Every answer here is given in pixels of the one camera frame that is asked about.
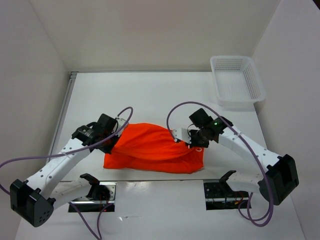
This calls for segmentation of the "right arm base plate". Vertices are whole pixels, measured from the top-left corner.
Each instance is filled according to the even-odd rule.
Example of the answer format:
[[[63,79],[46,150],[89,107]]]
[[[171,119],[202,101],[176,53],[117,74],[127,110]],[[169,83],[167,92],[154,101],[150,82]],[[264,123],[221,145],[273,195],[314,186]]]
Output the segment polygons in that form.
[[[207,211],[233,210],[238,207],[245,209],[247,207],[249,193],[246,191],[231,191],[225,194],[217,180],[204,181],[203,189]]]

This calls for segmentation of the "orange shorts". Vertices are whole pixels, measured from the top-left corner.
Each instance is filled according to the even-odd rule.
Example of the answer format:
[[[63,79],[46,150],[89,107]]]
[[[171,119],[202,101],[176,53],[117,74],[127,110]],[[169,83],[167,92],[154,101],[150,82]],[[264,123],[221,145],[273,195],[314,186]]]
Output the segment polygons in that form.
[[[170,174],[192,174],[203,167],[203,148],[177,143],[168,129],[151,123],[129,124],[103,162],[104,169]]]

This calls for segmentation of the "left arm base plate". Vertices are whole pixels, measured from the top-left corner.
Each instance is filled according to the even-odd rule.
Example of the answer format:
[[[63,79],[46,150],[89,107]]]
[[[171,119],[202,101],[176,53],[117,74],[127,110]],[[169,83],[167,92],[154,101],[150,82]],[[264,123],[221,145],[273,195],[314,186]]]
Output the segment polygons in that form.
[[[81,196],[71,203],[81,213],[98,213],[104,207],[103,212],[114,212],[115,211],[115,199],[116,199],[116,182],[100,182],[100,185],[93,193],[87,196]]]

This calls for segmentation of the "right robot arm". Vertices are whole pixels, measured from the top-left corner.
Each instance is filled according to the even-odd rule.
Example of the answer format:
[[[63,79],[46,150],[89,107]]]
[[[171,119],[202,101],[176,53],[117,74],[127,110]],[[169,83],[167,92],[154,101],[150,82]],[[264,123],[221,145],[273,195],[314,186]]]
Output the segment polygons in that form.
[[[240,177],[230,170],[220,179],[219,191],[223,196],[230,197],[247,187],[247,192],[259,192],[265,200],[272,198],[272,203],[278,206],[299,185],[296,162],[290,155],[269,151],[243,134],[230,120],[223,116],[214,119],[203,108],[189,119],[196,127],[191,131],[192,147],[207,148],[214,141],[261,171],[261,176]]]

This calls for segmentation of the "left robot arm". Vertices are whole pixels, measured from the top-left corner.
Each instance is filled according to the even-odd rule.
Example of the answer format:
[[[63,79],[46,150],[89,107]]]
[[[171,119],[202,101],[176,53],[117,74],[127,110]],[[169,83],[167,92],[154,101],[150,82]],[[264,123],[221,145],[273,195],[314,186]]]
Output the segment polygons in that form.
[[[111,153],[125,126],[125,120],[103,113],[98,121],[78,127],[58,157],[51,158],[25,181],[16,179],[10,185],[11,209],[37,228],[54,210],[75,199],[108,201],[110,190],[89,173],[70,182],[62,182],[62,179],[94,150]]]

